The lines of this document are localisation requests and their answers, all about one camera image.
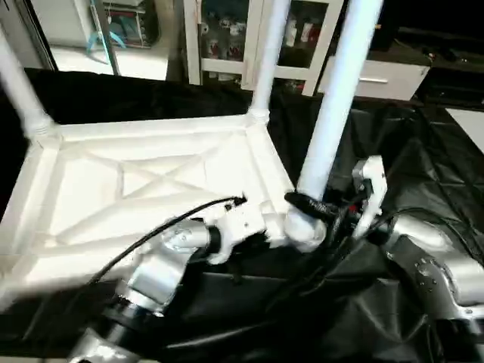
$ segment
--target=drawer handle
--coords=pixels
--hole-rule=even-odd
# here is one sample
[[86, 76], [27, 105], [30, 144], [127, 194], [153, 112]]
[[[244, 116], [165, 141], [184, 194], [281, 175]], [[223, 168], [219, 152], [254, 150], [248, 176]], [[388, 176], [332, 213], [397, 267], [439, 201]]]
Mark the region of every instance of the drawer handle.
[[362, 77], [360, 78], [360, 82], [379, 83], [381, 85], [385, 85], [388, 83], [388, 79]]

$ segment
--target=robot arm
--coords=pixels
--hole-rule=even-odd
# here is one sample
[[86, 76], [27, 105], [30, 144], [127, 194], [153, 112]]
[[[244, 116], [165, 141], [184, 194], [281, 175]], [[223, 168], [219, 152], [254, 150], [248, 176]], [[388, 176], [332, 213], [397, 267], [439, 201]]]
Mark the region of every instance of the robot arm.
[[[362, 213], [350, 217], [355, 226], [352, 237], [359, 239], [380, 220], [386, 193], [381, 158], [362, 160], [352, 175], [356, 190], [367, 192]], [[287, 194], [286, 199], [312, 218], [327, 221], [336, 214], [332, 206], [296, 192]], [[484, 361], [483, 266], [461, 252], [441, 229], [410, 215], [396, 216], [375, 234], [370, 240], [377, 238], [387, 257], [413, 282], [437, 328], [445, 357], [452, 361]]]
[[141, 247], [112, 303], [85, 332], [69, 361], [137, 362], [153, 332], [163, 325], [191, 258], [201, 255], [208, 263], [223, 263], [236, 244], [264, 230], [259, 208], [245, 203], [214, 225], [188, 219], [153, 237]]

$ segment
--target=white pipe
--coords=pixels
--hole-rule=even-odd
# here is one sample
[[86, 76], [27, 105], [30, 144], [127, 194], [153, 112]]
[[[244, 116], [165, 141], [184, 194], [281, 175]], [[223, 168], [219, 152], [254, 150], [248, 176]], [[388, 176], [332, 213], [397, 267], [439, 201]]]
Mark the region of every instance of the white pipe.
[[271, 19], [259, 68], [259, 77], [250, 106], [250, 112], [254, 116], [268, 117], [275, 67], [278, 65], [289, 7], [290, 0], [273, 0], [272, 2]]
[[[321, 199], [326, 190], [382, 4], [383, 0], [351, 0], [349, 4], [333, 72], [297, 183], [300, 193]], [[315, 240], [316, 225], [316, 220], [291, 209], [284, 227], [286, 234], [304, 248], [304, 244], [321, 242]]]
[[36, 93], [0, 26], [0, 80], [22, 121], [28, 138], [48, 132], [54, 122], [45, 113]]

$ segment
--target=drawer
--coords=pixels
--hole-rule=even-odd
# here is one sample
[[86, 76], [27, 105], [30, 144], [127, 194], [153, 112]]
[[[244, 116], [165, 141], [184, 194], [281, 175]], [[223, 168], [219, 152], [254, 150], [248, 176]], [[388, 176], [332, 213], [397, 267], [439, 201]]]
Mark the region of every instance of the drawer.
[[[334, 57], [330, 57], [319, 83], [323, 93], [329, 83]], [[413, 64], [387, 63], [367, 60], [361, 71], [356, 95], [362, 97], [410, 100], [427, 74], [429, 67]]]

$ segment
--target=black plastic sheet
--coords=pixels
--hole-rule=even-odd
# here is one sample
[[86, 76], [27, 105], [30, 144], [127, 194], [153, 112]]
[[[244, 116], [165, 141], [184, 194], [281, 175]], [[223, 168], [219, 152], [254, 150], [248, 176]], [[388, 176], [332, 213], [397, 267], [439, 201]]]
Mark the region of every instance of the black plastic sheet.
[[[250, 104], [250, 94], [223, 87], [89, 73], [29, 75], [59, 123], [219, 116], [244, 113]], [[268, 130], [294, 183], [320, 103], [277, 92], [271, 100]], [[2, 145], [4, 155], [10, 155], [4, 161], [9, 171], [2, 189], [5, 207], [26, 142], [5, 97], [0, 97], [0, 108], [11, 135], [9, 145]], [[445, 110], [356, 101], [330, 186], [349, 188], [357, 160], [375, 154], [382, 155], [388, 178], [385, 209], [431, 209], [455, 220], [466, 239], [484, 244], [484, 157]], [[193, 266], [169, 312], [170, 323], [147, 342], [147, 358], [164, 363], [439, 360], [433, 326], [411, 284], [370, 244], [358, 245], [318, 291], [267, 313], [267, 302], [296, 273], [302, 258], [284, 247], [237, 257], [223, 266]], [[110, 298], [113, 284], [94, 287], [72, 314], [62, 316], [74, 293], [19, 302], [0, 315], [0, 353], [66, 356], [88, 318]]]

